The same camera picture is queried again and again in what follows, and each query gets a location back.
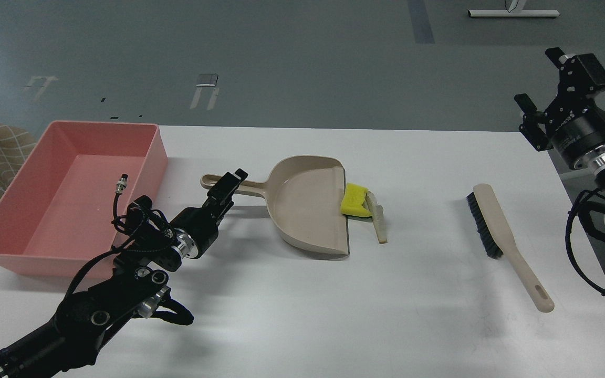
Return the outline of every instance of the beige dustpan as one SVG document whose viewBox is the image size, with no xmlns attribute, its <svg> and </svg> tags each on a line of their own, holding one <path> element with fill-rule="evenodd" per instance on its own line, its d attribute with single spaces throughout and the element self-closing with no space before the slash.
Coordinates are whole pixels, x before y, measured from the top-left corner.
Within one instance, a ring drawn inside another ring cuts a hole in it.
<svg viewBox="0 0 605 378">
<path fill-rule="evenodd" d="M 212 187 L 219 175 L 204 175 Z M 279 161 L 266 182 L 245 181 L 237 194 L 265 199 L 267 212 L 284 241 L 305 251 L 349 254 L 347 219 L 340 212 L 344 197 L 342 164 L 322 156 L 293 156 Z"/>
</svg>

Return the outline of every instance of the metal stand base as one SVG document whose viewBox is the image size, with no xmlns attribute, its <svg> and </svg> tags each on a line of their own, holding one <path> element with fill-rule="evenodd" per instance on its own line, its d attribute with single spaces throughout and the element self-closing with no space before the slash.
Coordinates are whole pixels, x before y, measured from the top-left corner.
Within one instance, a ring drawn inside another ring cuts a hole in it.
<svg viewBox="0 0 605 378">
<path fill-rule="evenodd" d="M 468 15 L 470 17 L 550 17 L 555 18 L 559 16 L 557 10 L 520 10 L 517 12 L 513 10 L 508 12 L 507 10 L 479 10 L 469 9 Z"/>
</svg>

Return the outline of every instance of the table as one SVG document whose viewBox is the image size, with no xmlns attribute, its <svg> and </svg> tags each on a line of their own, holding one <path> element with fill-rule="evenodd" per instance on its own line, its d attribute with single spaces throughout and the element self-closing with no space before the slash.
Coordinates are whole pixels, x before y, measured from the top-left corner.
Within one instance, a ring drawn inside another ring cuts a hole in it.
<svg viewBox="0 0 605 378">
<path fill-rule="evenodd" d="M 130 321 L 96 366 L 61 376 L 605 376 L 605 298 L 569 265 L 571 203 L 547 154 L 521 134 L 161 132 L 170 163 L 155 204 L 170 218 L 204 201 L 202 174 L 241 167 L 264 180 L 283 158 L 326 155 L 376 194 L 389 242 L 350 220 L 350 256 L 313 258 L 278 237 L 262 199 L 235 196 L 214 245 L 171 275 L 195 324 Z M 552 313 L 535 309 L 507 260 L 486 256 L 465 200 L 480 182 L 494 187 Z M 605 282 L 579 225 L 572 242 Z M 0 348 L 44 323 L 68 281 L 0 268 Z"/>
</svg>

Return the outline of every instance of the handle hole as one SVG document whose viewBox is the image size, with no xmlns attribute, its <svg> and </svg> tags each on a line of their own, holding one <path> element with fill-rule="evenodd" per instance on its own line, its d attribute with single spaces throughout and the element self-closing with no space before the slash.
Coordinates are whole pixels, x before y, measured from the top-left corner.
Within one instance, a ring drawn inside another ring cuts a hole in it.
<svg viewBox="0 0 605 378">
<path fill-rule="evenodd" d="M 536 291 L 540 294 L 540 297 L 543 299 L 548 299 L 548 295 L 545 293 L 545 289 L 541 287 L 541 285 L 536 285 Z"/>
</svg>

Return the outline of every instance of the blue tape on floor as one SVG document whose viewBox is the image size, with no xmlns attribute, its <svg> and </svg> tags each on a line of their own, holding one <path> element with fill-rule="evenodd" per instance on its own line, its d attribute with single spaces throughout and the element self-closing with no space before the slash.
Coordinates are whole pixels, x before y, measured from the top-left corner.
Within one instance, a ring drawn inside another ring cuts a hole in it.
<svg viewBox="0 0 605 378">
<path fill-rule="evenodd" d="M 415 42 L 435 43 L 424 0 L 408 0 L 408 8 L 410 9 L 410 21 L 412 21 Z"/>
</svg>

